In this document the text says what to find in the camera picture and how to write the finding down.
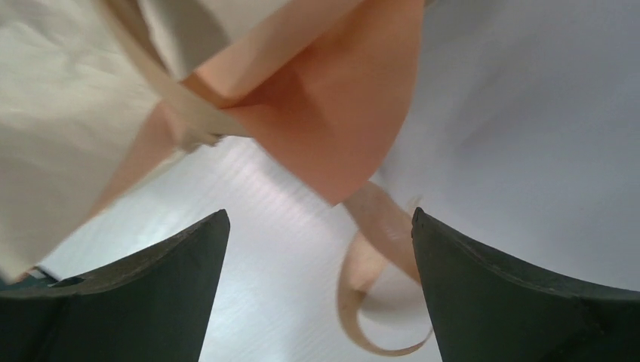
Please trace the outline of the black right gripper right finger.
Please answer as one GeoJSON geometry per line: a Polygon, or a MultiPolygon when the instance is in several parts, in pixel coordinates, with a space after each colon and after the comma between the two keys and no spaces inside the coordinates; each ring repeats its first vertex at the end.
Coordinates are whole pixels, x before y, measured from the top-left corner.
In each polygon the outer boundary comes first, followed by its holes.
{"type": "Polygon", "coordinates": [[[637,361],[639,294],[571,278],[416,209],[412,238],[444,361],[637,361]]]}

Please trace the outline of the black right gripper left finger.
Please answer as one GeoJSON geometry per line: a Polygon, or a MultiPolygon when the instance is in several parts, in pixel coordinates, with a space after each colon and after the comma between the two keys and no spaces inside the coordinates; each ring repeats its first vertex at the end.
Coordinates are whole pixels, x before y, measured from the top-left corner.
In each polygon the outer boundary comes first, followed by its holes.
{"type": "Polygon", "coordinates": [[[3,290],[1,359],[197,361],[229,231],[219,210],[103,267],[3,290]]]}

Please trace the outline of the brown wrapping paper sheet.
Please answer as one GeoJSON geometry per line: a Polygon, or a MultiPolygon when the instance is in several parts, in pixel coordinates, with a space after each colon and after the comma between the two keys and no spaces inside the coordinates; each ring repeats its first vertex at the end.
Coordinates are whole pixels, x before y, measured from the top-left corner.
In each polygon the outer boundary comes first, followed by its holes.
{"type": "Polygon", "coordinates": [[[408,113],[425,1],[3,1],[1,278],[225,137],[329,204],[408,113]]]}

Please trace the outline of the tan ribbon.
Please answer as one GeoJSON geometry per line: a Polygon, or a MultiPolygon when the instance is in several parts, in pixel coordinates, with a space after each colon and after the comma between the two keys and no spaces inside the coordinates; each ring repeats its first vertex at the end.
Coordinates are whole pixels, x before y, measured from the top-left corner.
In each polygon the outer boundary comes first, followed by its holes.
{"type": "Polygon", "coordinates": [[[256,140],[358,226],[337,283],[337,314],[358,347],[390,350],[364,333],[358,310],[383,270],[420,276],[411,218],[370,178],[408,113],[417,80],[423,1],[215,1],[189,10],[186,33],[212,45],[211,57],[173,78],[136,1],[94,6],[117,42],[160,96],[129,152],[92,207],[96,215],[157,174],[180,153],[224,137],[256,140]]]}

